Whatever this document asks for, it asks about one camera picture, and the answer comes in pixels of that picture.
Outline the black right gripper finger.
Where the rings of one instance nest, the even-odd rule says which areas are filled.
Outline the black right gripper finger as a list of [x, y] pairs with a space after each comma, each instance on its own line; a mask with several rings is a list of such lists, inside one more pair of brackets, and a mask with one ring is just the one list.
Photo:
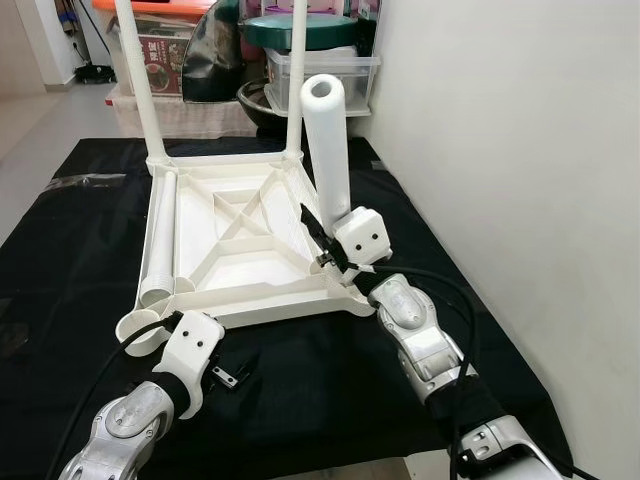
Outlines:
[[310, 207], [301, 206], [301, 223], [317, 246], [316, 260], [320, 266], [334, 265], [340, 268], [340, 244], [325, 232], [323, 224], [312, 214]]

